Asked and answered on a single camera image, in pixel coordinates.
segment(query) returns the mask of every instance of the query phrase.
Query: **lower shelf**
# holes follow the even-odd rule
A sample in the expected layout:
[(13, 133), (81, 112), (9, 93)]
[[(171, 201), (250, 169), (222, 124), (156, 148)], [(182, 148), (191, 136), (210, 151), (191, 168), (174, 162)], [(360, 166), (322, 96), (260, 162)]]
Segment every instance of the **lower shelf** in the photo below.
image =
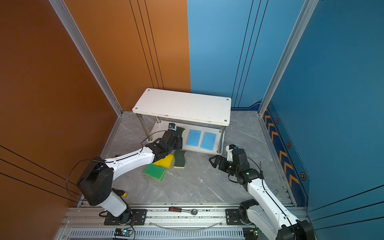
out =
[[(171, 122), (163, 121), (163, 120), (161, 121), (161, 123), (155, 123), (155, 126), (153, 126), (153, 128), (152, 128), (151, 134), (153, 134), (154, 132), (157, 132), (157, 131), (167, 130), (169, 123), (171, 123)], [(195, 125), (191, 125), (191, 124), (184, 124), (184, 123), (178, 123), (178, 122), (175, 122), (175, 124), (176, 124), (176, 127), (185, 128), (185, 131), (183, 132), (183, 135), (182, 135), (182, 138), (183, 138), (183, 150), (190, 150), (190, 151), (194, 151), (194, 152), (202, 152), (202, 153), (208, 153), (208, 154), (213, 154), (213, 155), (217, 155), (218, 154), (217, 153), (217, 149), (218, 149), (218, 143), (220, 141), (220, 135), (221, 135), (220, 129), (211, 128), (211, 127), (200, 127), (200, 126), (195, 126)], [(191, 129), (192, 130), (201, 131), (200, 140), (199, 140), (199, 144), (198, 144), (197, 147), (192, 147), (192, 146), (187, 146), (186, 145), (187, 139), (188, 139), (188, 135), (189, 135), (189, 131)], [(203, 141), (204, 133), (206, 133), (206, 132), (216, 134), (215, 144), (214, 144), (214, 148), (213, 148), (212, 151), (200, 148), (201, 142)], [(158, 132), (158, 133), (153, 134), (152, 135), (152, 140), (155, 140), (157, 138), (162, 137), (163, 134), (164, 134), (164, 132)]]

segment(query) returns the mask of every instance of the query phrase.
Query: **sponge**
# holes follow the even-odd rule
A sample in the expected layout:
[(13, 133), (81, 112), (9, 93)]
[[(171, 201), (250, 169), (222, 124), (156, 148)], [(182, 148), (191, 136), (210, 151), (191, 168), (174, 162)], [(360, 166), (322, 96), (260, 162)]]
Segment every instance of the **sponge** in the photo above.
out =
[(200, 135), (201, 135), (201, 131), (191, 129), (189, 131), (186, 145), (192, 146), (192, 147), (197, 147), (199, 145)]
[(144, 175), (152, 179), (156, 179), (160, 182), (163, 181), (166, 176), (166, 170), (154, 164), (148, 164), (147, 168), (144, 170)]
[(172, 154), (169, 154), (163, 159), (158, 160), (157, 162), (154, 162), (153, 164), (159, 167), (165, 167), (170, 168), (173, 162), (174, 156)]
[(203, 138), (203, 141), (201, 142), (200, 148), (212, 151), (214, 149), (215, 140), (216, 140), (216, 134), (206, 132), (204, 134), (204, 138)]
[(182, 128), (182, 127), (177, 127), (176, 128), (176, 132), (182, 137), (183, 136), (183, 133), (185, 131), (185, 128)]
[(185, 151), (176, 150), (175, 151), (175, 168), (184, 168), (185, 167)]

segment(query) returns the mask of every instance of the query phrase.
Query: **blue decorative border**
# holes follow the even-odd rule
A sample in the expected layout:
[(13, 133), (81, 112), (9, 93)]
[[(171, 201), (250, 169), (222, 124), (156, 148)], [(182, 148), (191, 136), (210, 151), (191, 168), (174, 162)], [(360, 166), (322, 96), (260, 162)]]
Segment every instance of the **blue decorative border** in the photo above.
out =
[[(280, 159), (281, 167), (285, 172), (285, 176), (287, 177), (297, 206), (307, 207), (307, 193), (309, 191), (310, 180), (303, 165), (301, 164), (295, 148), (293, 147), (292, 141), (289, 139), (288, 134), (285, 131), (284, 125), (281, 122), (272, 101), (264, 112), (263, 120), (272, 139), (277, 156)], [(291, 144), (289, 149), (286, 147), (287, 142), (290, 142)], [(301, 179), (301, 173), (304, 173), (306, 180)]]
[(258, 111), (261, 102), (257, 102), (248, 108), (231, 108), (231, 111)]

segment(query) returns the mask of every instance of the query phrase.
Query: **red handle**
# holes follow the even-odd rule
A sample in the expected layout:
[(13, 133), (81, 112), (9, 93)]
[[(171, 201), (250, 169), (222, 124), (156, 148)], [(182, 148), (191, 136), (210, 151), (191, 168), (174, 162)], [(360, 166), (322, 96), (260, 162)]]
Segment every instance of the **red handle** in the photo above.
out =
[(181, 212), (181, 208), (179, 207), (169, 207), (170, 212)]

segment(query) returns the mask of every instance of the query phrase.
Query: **yellow sponge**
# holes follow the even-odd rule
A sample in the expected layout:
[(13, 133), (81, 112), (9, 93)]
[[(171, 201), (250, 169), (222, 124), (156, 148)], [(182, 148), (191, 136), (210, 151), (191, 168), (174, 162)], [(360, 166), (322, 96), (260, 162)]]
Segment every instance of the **yellow sponge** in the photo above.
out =
[(165, 167), (165, 168), (170, 168), (173, 162), (173, 159), (175, 157), (172, 154), (169, 154), (163, 159), (158, 160), (157, 162), (154, 162), (153, 164), (159, 167)]

